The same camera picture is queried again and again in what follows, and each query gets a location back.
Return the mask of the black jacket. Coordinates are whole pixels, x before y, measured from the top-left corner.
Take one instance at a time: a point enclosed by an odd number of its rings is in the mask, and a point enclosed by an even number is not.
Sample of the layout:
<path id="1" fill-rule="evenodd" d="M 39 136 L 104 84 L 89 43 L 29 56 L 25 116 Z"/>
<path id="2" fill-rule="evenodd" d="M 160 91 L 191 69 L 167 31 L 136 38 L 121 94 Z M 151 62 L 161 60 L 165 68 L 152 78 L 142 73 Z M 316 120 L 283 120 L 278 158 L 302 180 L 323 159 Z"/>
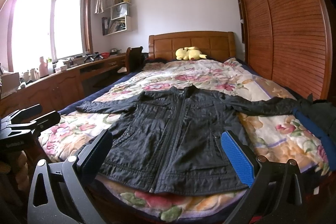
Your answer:
<path id="1" fill-rule="evenodd" d="M 144 192 L 204 196 L 245 188 L 221 146 L 227 130 L 251 144 L 238 114 L 289 115 L 294 102 L 279 97 L 252 102 L 188 86 L 84 102 L 77 111 L 119 115 L 109 129 L 113 144 L 102 176 Z"/>

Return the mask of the dark clothes pile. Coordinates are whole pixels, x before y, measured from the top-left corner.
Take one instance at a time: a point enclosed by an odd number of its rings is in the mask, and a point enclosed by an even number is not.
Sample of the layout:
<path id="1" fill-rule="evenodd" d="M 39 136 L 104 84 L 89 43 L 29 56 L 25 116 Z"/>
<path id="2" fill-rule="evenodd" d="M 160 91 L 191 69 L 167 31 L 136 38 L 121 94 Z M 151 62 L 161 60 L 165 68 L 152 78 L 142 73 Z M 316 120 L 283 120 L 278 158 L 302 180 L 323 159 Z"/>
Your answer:
<path id="1" fill-rule="evenodd" d="M 335 106 L 328 100 L 314 100 L 313 94 L 291 105 L 293 115 L 321 141 L 331 171 L 335 171 Z"/>

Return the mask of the wooden desk cabinet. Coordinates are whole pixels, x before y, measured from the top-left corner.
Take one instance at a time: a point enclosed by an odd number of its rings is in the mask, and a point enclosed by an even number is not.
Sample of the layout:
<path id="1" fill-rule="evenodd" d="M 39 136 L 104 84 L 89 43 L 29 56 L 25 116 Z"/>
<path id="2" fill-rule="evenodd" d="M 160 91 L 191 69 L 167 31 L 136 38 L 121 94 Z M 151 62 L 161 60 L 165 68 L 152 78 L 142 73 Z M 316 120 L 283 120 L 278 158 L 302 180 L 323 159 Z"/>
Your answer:
<path id="1" fill-rule="evenodd" d="M 94 93 L 99 81 L 117 80 L 120 77 L 117 71 L 125 65 L 125 58 L 126 54 L 122 53 L 37 80 L 1 99 L 1 116 L 36 104 L 42 106 L 42 114 L 63 110 Z"/>

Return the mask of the pink bottle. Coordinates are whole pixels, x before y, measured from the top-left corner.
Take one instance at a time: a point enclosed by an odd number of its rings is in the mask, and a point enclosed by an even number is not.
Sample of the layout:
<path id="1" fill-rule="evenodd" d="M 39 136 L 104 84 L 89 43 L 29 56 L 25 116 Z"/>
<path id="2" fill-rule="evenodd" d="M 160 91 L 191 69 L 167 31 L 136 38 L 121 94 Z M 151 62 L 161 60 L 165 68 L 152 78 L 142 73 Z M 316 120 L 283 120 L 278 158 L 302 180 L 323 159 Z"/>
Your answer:
<path id="1" fill-rule="evenodd" d="M 39 77 L 42 79 L 49 75 L 48 61 L 43 56 L 40 57 L 39 61 Z"/>

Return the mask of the floral bed blanket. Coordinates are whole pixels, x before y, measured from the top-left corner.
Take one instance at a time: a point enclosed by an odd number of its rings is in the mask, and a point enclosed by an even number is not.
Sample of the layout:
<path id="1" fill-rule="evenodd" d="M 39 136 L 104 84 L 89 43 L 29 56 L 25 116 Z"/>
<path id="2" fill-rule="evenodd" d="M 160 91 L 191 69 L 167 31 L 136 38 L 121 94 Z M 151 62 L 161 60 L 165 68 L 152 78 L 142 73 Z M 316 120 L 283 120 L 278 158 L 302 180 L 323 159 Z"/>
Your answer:
<path id="1" fill-rule="evenodd" d="M 112 133 L 89 187 L 111 221 L 217 223 L 247 191 L 222 149 L 227 130 L 270 161 L 294 159 L 307 192 L 331 173 L 335 151 L 293 115 L 296 103 L 235 59 L 152 62 L 63 109 L 39 143 L 60 162 Z"/>

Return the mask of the navy blue bed sheet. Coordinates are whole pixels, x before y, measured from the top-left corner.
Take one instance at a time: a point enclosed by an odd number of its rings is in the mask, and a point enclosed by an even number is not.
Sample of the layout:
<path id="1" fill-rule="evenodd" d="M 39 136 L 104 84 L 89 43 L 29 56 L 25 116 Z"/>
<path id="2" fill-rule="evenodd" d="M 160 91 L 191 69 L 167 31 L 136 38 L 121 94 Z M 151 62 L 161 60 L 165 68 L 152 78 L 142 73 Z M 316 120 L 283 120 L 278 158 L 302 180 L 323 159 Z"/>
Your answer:
<path id="1" fill-rule="evenodd" d="M 130 73 L 129 75 L 126 75 L 122 78 L 120 78 L 119 80 L 117 80 L 115 83 L 112 83 L 111 85 L 85 97 L 84 99 L 82 100 L 79 100 L 77 102 L 74 102 L 70 105 L 68 105 L 67 107 L 65 107 L 63 110 L 59 110 L 59 114 L 60 115 L 68 115 L 69 113 L 71 112 L 74 112 L 76 110 L 76 108 L 78 106 L 80 106 L 81 104 L 83 104 L 85 101 L 89 101 L 89 102 L 92 102 L 94 101 L 95 99 L 99 98 L 100 96 L 104 95 L 105 93 L 107 93 L 108 91 L 110 91 L 111 88 L 113 88 L 114 86 L 120 84 L 120 83 L 123 83 L 129 79 L 131 79 L 132 77 L 134 77 L 135 75 L 139 74 L 140 71 L 136 71 L 136 72 L 132 72 Z"/>

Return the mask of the window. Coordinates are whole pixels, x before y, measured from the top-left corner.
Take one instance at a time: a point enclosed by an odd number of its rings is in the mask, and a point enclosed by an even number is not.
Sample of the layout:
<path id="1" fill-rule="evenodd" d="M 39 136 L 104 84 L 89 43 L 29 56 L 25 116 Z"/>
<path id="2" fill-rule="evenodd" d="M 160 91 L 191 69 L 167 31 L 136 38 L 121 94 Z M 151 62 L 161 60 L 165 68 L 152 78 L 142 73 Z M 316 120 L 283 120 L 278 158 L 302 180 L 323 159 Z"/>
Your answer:
<path id="1" fill-rule="evenodd" d="M 91 0 L 13 0 L 7 38 L 11 72 L 93 52 Z"/>

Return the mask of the wooden chair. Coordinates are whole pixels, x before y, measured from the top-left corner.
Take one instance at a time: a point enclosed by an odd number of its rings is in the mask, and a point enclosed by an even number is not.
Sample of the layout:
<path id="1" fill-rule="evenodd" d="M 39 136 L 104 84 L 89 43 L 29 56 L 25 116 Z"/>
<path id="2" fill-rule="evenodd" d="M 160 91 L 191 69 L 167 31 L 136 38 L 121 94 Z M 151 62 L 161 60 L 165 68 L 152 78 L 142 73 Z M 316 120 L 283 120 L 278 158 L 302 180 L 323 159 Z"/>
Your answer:
<path id="1" fill-rule="evenodd" d="M 143 46 L 126 50 L 125 67 L 127 74 L 135 72 L 142 65 Z"/>

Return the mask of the wooden headboard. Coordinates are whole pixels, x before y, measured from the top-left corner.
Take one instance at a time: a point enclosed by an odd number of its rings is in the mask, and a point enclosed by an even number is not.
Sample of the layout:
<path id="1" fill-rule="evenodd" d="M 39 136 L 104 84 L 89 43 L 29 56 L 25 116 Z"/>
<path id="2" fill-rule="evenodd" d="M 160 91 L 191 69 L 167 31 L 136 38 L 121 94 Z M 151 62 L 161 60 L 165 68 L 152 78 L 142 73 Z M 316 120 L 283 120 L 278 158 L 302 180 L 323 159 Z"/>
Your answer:
<path id="1" fill-rule="evenodd" d="M 233 32 L 186 31 L 149 36 L 150 59 L 175 59 L 176 50 L 184 47 L 197 47 L 201 53 L 219 62 L 236 56 Z"/>

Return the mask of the yellow Pikachu plush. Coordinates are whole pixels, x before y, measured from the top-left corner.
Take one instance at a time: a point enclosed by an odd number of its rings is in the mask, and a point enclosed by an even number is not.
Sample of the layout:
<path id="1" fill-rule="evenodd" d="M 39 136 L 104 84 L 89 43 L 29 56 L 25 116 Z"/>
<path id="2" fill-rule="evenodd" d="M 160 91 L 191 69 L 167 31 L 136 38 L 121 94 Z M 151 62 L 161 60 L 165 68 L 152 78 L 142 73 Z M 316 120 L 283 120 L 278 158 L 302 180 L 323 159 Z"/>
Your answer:
<path id="1" fill-rule="evenodd" d="M 207 55 L 201 53 L 197 47 L 184 47 L 179 48 L 175 52 L 177 60 L 195 61 L 200 59 L 206 59 Z"/>

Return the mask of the wooden louvered wardrobe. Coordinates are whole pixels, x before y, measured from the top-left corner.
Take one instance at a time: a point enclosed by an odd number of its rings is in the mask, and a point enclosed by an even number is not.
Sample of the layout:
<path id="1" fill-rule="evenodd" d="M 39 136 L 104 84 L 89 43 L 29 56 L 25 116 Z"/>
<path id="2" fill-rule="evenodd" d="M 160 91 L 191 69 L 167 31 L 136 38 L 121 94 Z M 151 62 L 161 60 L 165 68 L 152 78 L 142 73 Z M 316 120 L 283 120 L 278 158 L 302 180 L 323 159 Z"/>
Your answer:
<path id="1" fill-rule="evenodd" d="M 329 0 L 239 0 L 245 59 L 303 97 L 335 101 L 335 9 Z"/>

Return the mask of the white wall shelf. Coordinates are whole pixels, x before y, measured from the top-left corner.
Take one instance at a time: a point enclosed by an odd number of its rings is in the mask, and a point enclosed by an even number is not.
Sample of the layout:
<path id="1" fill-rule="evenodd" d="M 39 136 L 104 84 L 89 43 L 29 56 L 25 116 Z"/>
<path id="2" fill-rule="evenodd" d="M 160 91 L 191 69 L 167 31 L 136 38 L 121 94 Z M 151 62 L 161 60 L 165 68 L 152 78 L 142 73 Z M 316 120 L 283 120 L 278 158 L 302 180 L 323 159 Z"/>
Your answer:
<path id="1" fill-rule="evenodd" d="M 102 17 L 102 35 L 131 31 L 131 0 L 105 0 L 109 16 Z"/>

